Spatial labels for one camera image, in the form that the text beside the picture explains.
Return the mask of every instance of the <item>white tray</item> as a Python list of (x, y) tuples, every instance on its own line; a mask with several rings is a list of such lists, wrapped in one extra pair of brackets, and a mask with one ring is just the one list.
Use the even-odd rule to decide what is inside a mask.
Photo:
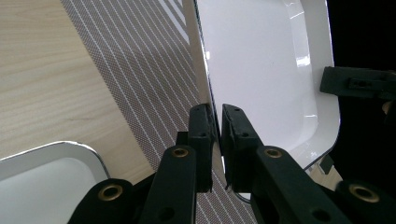
[(221, 125), (223, 104), (241, 107), (265, 145), (306, 168), (333, 146), (335, 96), (319, 92), (333, 66), (324, 0), (197, 1), (207, 73)]
[(56, 142), (0, 160), (2, 224), (67, 223), (95, 184), (108, 179), (96, 152)]

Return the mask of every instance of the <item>light wood grain surface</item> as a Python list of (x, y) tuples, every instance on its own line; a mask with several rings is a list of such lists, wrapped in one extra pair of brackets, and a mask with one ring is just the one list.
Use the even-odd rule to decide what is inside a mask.
[(0, 158), (55, 141), (95, 149), (112, 177), (153, 173), (59, 0), (0, 6)]

